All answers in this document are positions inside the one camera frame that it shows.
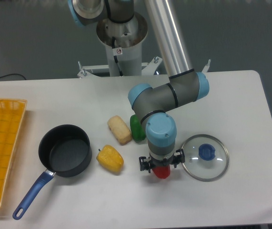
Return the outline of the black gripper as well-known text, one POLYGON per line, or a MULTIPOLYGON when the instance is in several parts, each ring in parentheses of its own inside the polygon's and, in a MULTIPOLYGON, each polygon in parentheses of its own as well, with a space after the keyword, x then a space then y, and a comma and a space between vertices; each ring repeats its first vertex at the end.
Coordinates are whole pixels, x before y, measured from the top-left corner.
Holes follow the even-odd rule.
POLYGON ((156 159, 152 155, 150 155, 150 157, 139 157, 140 171, 147 171, 148 173, 151 172, 152 168, 166 167, 171 164, 173 164, 174 167, 177 167, 180 163, 185 163, 185 154, 183 149, 176 150, 169 158, 163 157, 156 159))

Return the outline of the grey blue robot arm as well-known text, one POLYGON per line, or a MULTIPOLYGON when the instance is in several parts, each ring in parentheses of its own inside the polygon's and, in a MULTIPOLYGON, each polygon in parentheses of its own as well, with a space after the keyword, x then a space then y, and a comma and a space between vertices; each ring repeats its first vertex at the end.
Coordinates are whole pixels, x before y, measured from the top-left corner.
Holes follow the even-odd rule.
MULTIPOLYGON (((148 33, 146 20, 134 10, 131 0, 70 0, 74 21, 81 26, 96 23, 104 45, 111 76, 140 75, 141 45, 148 33)), ((147 0, 149 14, 169 82, 156 88, 142 83, 128 94, 149 147, 149 157, 140 157, 140 169, 167 168, 185 161, 182 150, 174 150, 175 121, 167 112, 195 102, 209 92, 205 75, 191 66, 170 0, 147 0)))

